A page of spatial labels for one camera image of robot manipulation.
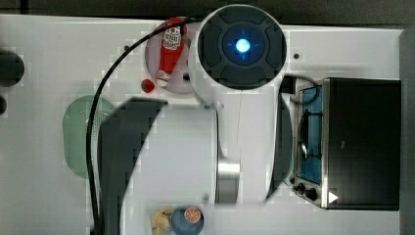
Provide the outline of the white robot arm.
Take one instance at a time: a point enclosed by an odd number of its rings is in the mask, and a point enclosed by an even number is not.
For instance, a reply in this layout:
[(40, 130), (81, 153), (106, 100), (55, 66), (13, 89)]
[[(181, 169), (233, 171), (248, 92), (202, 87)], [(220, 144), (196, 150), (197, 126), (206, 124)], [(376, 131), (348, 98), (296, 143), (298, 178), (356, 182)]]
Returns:
[[(234, 4), (206, 16), (189, 49), (190, 82), (211, 108), (217, 205), (262, 203), (272, 185), (280, 86), (288, 45), (280, 24), (258, 7)], [(102, 230), (120, 235), (121, 206), (144, 141), (164, 100), (133, 97), (101, 125), (98, 169)]]

